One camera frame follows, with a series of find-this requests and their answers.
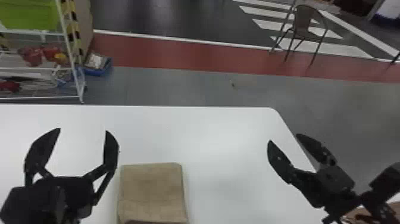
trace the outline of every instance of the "chair backrest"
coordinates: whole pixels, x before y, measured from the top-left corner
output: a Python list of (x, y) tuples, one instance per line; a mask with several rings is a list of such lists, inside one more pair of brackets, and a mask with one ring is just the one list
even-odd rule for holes
[(318, 10), (309, 5), (298, 5), (296, 7), (295, 21), (293, 23), (296, 29), (308, 30), (312, 19), (320, 22), (324, 26), (325, 30), (328, 29), (325, 17)]

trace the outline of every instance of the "chair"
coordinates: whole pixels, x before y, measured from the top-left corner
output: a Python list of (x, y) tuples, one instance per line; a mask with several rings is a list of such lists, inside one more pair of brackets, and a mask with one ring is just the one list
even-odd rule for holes
[[(325, 31), (322, 36), (318, 36), (315, 33), (309, 31), (312, 19), (319, 21), (324, 26)], [(303, 43), (303, 41), (318, 42), (318, 47), (315, 50), (314, 56), (311, 61), (311, 64), (312, 64), (315, 60), (315, 56), (317, 56), (317, 53), (321, 47), (322, 41), (325, 38), (326, 33), (328, 32), (328, 25), (327, 25), (325, 17), (318, 10), (316, 10), (315, 8), (313, 8), (309, 5), (298, 5), (296, 7), (296, 11), (295, 11), (295, 21), (293, 23), (293, 26), (290, 27), (285, 32), (285, 34), (280, 38), (278, 43), (276, 43), (275, 47), (277, 47), (281, 43), (281, 41), (289, 33), (289, 31), (293, 32), (293, 36), (292, 36), (292, 40), (290, 41), (289, 48), (287, 49), (287, 52), (286, 52), (285, 61), (287, 60), (287, 58), (289, 56), (290, 49), (293, 45), (294, 39), (300, 39), (301, 41), (293, 49), (294, 51), (300, 46), (301, 43)]]

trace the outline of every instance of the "red object on shelf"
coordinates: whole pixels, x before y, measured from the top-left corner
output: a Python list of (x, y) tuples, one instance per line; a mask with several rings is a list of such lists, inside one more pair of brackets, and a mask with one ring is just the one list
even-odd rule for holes
[(55, 54), (61, 52), (61, 48), (56, 45), (47, 45), (42, 48), (43, 54), (48, 61), (55, 61)]
[(7, 89), (11, 92), (18, 92), (20, 90), (20, 84), (12, 81), (6, 81), (0, 83), (0, 90)]
[(24, 61), (29, 62), (30, 67), (37, 67), (43, 63), (43, 53), (40, 48), (25, 46), (18, 50), (18, 54), (21, 55)]

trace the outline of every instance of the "gray floor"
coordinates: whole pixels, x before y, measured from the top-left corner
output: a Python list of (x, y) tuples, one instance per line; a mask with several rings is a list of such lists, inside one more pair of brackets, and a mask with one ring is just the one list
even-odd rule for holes
[(400, 161), (398, 84), (116, 67), (88, 86), (87, 104), (275, 108), (293, 133), (325, 143), (357, 191)]

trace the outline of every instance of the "shelf rack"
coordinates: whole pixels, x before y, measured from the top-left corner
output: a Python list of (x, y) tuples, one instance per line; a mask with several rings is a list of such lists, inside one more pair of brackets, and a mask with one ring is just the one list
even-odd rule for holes
[[(7, 29), (0, 24), (0, 34), (7, 34), (6, 41), (13, 43), (7, 49), (0, 49), (0, 78), (17, 76), (38, 80), (24, 82), (19, 92), (0, 91), (0, 100), (78, 98), (83, 103), (86, 81), (85, 74), (79, 69), (83, 61), (79, 52), (77, 26), (73, 20), (74, 6), (71, 5), (71, 0), (54, 1), (60, 18), (57, 30)], [(24, 46), (18, 44), (19, 42), (34, 46), (40, 46), (45, 42), (62, 44), (66, 49), (69, 65), (60, 66), (43, 58), (43, 63), (39, 67), (29, 67), (17, 54), (18, 47)]]

